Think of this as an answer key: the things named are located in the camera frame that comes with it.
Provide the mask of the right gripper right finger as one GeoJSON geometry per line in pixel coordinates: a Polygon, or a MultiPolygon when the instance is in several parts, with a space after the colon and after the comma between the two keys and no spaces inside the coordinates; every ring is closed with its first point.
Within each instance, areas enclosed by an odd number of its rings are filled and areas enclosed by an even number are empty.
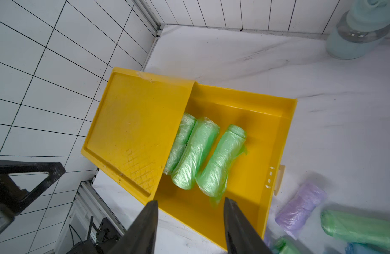
{"type": "Polygon", "coordinates": [[[225,198],[224,225],[229,254],[272,254],[237,203],[225,198]]]}

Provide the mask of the green bag roll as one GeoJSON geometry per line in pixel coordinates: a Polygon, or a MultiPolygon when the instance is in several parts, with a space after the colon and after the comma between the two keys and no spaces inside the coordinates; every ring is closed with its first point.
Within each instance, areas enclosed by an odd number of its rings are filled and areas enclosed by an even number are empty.
{"type": "Polygon", "coordinates": [[[323,210],[321,227],[325,234],[346,242],[363,243],[390,251],[390,221],[323,210]]]}
{"type": "Polygon", "coordinates": [[[183,154],[172,172],[172,182],[179,188],[190,190],[196,183],[196,176],[210,153],[220,127],[207,117],[201,117],[195,124],[183,154]]]}
{"type": "Polygon", "coordinates": [[[188,113],[184,113],[173,146],[171,148],[168,160],[164,167],[163,173],[165,175],[171,175],[173,170],[176,168],[185,150],[185,147],[187,146],[190,135],[196,123],[197,123],[197,119],[194,116],[188,113]]]}
{"type": "Polygon", "coordinates": [[[278,239],[271,248],[273,254],[301,254],[301,252],[286,238],[278,239]]]}
{"type": "Polygon", "coordinates": [[[247,132],[231,124],[220,138],[206,167],[196,177],[200,190],[217,206],[226,189],[232,164],[245,152],[247,132]]]}

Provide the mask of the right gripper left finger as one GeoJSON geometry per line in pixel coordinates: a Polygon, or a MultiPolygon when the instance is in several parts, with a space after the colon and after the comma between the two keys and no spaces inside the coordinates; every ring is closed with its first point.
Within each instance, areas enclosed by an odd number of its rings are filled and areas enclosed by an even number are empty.
{"type": "Polygon", "coordinates": [[[109,254],[153,254],[157,238],[159,208],[148,202],[109,254]]]}

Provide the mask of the green bag roll top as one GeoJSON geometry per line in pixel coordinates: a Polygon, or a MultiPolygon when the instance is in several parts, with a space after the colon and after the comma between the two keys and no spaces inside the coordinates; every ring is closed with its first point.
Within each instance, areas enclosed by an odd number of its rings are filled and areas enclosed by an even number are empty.
{"type": "Polygon", "coordinates": [[[323,210],[321,227],[325,234],[346,242],[363,243],[390,251],[390,221],[323,210]]]}

